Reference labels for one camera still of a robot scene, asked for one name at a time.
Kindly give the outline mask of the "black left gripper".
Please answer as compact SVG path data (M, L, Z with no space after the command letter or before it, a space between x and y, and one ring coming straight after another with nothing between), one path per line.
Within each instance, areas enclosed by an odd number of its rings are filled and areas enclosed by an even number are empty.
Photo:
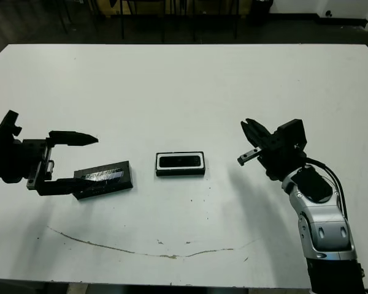
M27 180L28 187L41 196L68 195L81 192L91 186L91 181L80 178L52 179L54 161L50 159L56 145L86 146L99 140L75 131L48 133L46 139L12 140L0 144L0 179L7 184Z

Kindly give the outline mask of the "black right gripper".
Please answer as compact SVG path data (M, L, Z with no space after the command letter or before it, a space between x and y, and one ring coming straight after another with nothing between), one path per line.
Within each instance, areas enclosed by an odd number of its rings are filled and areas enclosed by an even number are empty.
M272 181L283 181L289 173L303 166L307 144L305 135L271 134L262 124L250 118L240 124L245 137L254 147L237 158L241 166L257 158Z

